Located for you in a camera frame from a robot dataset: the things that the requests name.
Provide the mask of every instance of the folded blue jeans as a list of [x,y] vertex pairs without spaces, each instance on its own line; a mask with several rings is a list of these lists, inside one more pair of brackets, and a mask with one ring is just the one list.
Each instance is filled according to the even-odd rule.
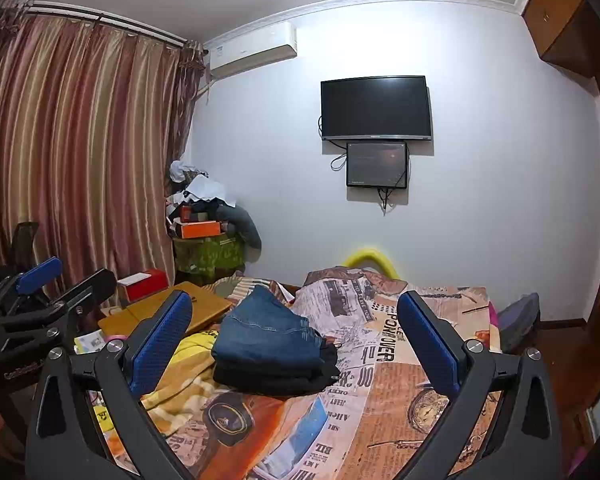
[[263,373],[316,370],[322,337],[309,320],[291,312],[265,287],[253,292],[222,320],[211,349],[216,361],[257,367]]

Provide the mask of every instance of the newspaper print bedspread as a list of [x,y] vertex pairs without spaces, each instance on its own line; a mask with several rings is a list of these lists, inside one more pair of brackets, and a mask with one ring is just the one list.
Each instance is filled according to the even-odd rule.
[[[343,267],[312,272],[292,310],[338,347],[339,382],[287,400],[218,385],[168,438],[171,449],[200,480],[392,479],[447,404],[397,322],[397,299],[411,289],[462,338],[498,350],[484,288],[417,287]],[[496,402],[488,397],[453,471],[471,463]],[[132,469],[128,456],[116,459]]]

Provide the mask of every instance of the blue gripper pad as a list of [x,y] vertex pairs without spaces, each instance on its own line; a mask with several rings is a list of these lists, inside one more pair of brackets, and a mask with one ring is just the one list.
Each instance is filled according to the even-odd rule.
[[433,389],[455,399],[460,391],[458,362],[408,294],[398,300],[398,323],[424,368]]
[[128,381],[136,399],[155,390],[191,322],[191,314],[191,298],[182,292],[146,338],[133,359],[133,373]]
[[18,294],[33,294],[62,273],[62,262],[55,256],[25,272],[16,285]]

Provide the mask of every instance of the silver bolt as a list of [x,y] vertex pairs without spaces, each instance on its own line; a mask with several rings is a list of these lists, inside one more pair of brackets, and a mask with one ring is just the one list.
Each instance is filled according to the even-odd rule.
[[120,339],[114,339],[107,343],[107,351],[111,353],[119,352],[125,344]]
[[542,357],[542,354],[537,348],[527,348],[526,355],[528,355],[529,358],[533,359],[534,361],[539,361]]
[[469,341],[466,342],[466,348],[469,352],[479,354],[484,350],[484,345],[477,339],[469,339]]
[[49,359],[58,359],[61,355],[62,349],[59,346],[56,346],[49,351],[48,357]]

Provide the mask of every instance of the white air conditioner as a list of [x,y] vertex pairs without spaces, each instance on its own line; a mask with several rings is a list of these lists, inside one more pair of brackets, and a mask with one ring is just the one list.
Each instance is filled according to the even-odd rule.
[[298,55],[296,28],[276,23],[211,49],[211,75],[217,79]]

